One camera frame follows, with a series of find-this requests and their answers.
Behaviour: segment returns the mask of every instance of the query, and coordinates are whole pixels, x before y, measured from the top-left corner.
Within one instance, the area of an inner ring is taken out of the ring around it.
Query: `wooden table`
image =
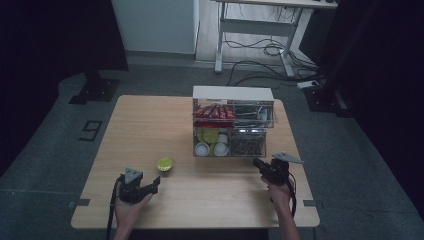
[[[275,100],[278,122],[267,133],[267,156],[286,151],[299,157],[284,106]],[[174,159],[166,173],[156,169],[162,157]],[[115,180],[125,167],[144,172],[141,185],[161,176],[159,193],[143,209],[137,229],[215,229],[277,227],[269,193],[252,159],[193,156],[192,98],[121,96],[116,104],[72,226],[106,228]],[[302,165],[290,164],[297,181],[299,227],[315,227],[320,220]]]
[[[299,20],[304,8],[313,9],[335,9],[337,3],[327,3],[325,0],[213,0],[222,3],[221,16],[219,25],[218,45],[215,54],[215,72],[222,71],[222,36],[224,32],[230,33],[244,33],[244,34],[257,34],[269,36],[282,36],[287,37],[284,49],[280,50],[281,60],[288,77],[294,77],[294,72],[291,63],[288,59],[290,47],[294,39],[294,35],[299,25]],[[225,5],[228,3],[239,4],[256,4],[256,5],[272,5],[272,6],[285,6],[296,8],[296,15],[293,22],[268,22],[268,21],[253,21],[245,19],[228,19],[225,14]]]

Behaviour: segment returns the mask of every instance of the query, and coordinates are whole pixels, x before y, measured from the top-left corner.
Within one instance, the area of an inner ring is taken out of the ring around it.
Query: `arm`
[[[268,191],[277,212],[278,224],[280,226],[281,239],[300,240],[300,234],[290,211],[290,191],[287,185],[277,186],[271,184],[264,177],[261,180],[268,185]]]
[[[116,197],[115,216],[118,227],[116,228],[114,240],[126,240],[130,236],[141,210],[152,199],[153,194],[150,193],[141,202],[133,205],[122,202],[119,196]]]

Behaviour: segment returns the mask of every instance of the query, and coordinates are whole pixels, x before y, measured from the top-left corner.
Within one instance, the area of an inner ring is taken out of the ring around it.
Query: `white cup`
[[[194,148],[196,156],[204,157],[209,154],[209,145],[206,143],[198,143]]]
[[[228,144],[228,137],[227,137],[227,135],[225,135],[225,134],[219,134],[218,135],[218,141],[217,142]]]
[[[213,152],[215,156],[218,156],[218,157],[227,156],[228,147],[224,143],[217,143]]]

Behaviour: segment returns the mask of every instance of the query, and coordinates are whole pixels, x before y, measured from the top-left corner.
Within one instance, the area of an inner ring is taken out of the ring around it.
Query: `wooden floor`
[[[290,22],[293,15],[293,8],[284,9],[282,7],[249,5],[249,4],[228,4],[227,18],[248,19],[258,21]],[[200,0],[200,27],[196,49],[196,60],[205,62],[215,61],[215,50],[218,43],[218,16],[221,13],[221,5],[215,1]],[[299,51],[299,44],[303,33],[311,16],[312,9],[304,9],[291,50],[305,57]],[[271,36],[226,33],[223,41],[234,41],[243,45],[250,45],[264,39],[271,39]],[[285,44],[287,38],[272,37],[273,40]],[[271,41],[266,40],[255,47],[263,47]],[[235,43],[229,43],[231,46],[239,46]],[[238,61],[257,61],[269,65],[282,65],[279,56],[271,57],[264,53],[263,49],[253,48],[232,48],[224,42],[223,44],[223,62],[234,63]]]

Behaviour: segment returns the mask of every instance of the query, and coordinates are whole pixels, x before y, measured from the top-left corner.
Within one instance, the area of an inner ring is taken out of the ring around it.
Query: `white wall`
[[[112,0],[125,50],[194,54],[199,0]]]

